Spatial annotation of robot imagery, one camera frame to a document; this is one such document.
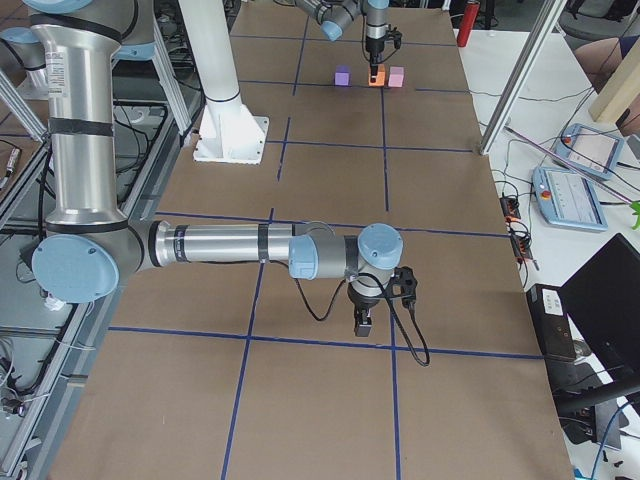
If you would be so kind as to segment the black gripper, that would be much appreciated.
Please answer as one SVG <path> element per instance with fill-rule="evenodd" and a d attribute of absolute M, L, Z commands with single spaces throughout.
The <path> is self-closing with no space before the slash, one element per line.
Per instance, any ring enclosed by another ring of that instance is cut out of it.
<path fill-rule="evenodd" d="M 354 334 L 368 337 L 372 329 L 370 310 L 384 298 L 383 289 L 376 283 L 354 280 L 349 283 L 347 295 L 354 306 Z"/>
<path fill-rule="evenodd" d="M 383 37 L 373 38 L 365 37 L 365 52 L 367 54 L 369 65 L 369 81 L 376 81 L 380 72 L 380 64 L 383 62 L 383 52 L 385 48 L 385 40 Z"/>

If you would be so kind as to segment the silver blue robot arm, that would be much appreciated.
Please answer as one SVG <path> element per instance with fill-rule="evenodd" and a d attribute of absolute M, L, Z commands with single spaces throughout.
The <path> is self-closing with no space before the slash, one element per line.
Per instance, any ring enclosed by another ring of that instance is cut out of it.
<path fill-rule="evenodd" d="M 293 5 L 304 11 L 321 28 L 330 41 L 338 40 L 359 17 L 364 20 L 364 51 L 369 64 L 369 80 L 378 80 L 383 52 L 389 37 L 387 23 L 388 1 L 344 0 L 337 3 L 318 0 L 294 1 Z"/>
<path fill-rule="evenodd" d="M 67 303 L 89 303 L 110 295 L 134 273 L 172 263 L 277 263 L 287 266 L 316 321 L 331 312 L 345 283 L 354 305 L 355 335 L 368 336 L 370 310 L 382 299 L 402 326 L 393 305 L 401 298 L 414 315 L 415 298 L 401 288 L 399 232 L 375 223 L 357 236 L 337 235 L 322 222 L 178 225 L 131 222 L 119 209 L 116 188 L 112 59 L 131 37 L 152 36 L 153 6 L 144 1 L 22 1 L 30 30 L 44 47 L 48 86 L 48 134 L 55 179 L 55 208 L 44 221 L 45 236 L 32 254 L 38 284 Z M 296 1 L 317 15 L 330 40 L 360 14 L 365 16 L 366 52 L 378 73 L 379 52 L 390 30 L 386 1 Z M 223 1 L 179 1 L 193 58 L 206 98 L 194 160 L 257 165 L 269 119 L 253 116 L 243 103 Z M 300 279 L 341 279 L 327 312 L 311 310 Z"/>

